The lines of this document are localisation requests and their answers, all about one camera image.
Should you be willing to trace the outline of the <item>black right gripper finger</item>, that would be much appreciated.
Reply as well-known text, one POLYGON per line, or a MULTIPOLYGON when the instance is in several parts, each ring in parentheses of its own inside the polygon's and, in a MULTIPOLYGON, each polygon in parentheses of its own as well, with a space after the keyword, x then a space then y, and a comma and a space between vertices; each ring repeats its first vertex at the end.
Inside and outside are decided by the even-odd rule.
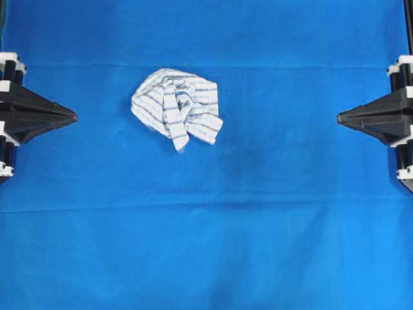
POLYGON ((412 117, 337 117, 337 122, 390 146, 411 135, 412 117))
POLYGON ((368 116, 388 116, 394 114, 412 114, 412 86, 395 90, 386 96, 365 105, 340 112, 337 121, 368 116))

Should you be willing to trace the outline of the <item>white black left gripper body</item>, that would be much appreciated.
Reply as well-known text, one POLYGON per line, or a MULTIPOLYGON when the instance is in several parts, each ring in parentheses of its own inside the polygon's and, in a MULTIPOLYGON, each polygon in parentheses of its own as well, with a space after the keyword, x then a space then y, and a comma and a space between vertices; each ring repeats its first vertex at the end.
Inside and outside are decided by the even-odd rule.
POLYGON ((15 52, 1 52, 1 184, 14 175, 15 158, 20 143, 6 132, 11 124, 9 112, 13 111, 12 87, 22 85, 26 65, 15 52))

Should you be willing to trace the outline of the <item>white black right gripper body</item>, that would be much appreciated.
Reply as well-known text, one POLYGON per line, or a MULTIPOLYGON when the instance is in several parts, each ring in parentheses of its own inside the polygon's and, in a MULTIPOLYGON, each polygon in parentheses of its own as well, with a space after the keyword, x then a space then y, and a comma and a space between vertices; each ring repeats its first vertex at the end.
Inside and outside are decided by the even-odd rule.
POLYGON ((406 134, 393 142, 399 182, 412 192, 412 56, 400 56, 395 65, 388 68, 391 91, 400 90, 402 104, 401 115, 404 119, 406 134))

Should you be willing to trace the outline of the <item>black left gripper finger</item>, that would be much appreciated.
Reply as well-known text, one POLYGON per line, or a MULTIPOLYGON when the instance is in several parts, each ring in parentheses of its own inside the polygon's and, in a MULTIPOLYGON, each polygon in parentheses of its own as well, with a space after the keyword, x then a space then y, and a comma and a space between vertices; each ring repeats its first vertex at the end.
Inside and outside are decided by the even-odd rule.
POLYGON ((44 133, 77 122, 77 115, 35 112, 2 112, 3 130, 18 144, 25 144, 44 133))
POLYGON ((77 118, 77 114, 74 111, 54 101, 45 99, 18 83, 6 80, 1 81, 1 110, 35 112, 68 116, 73 119, 77 118))

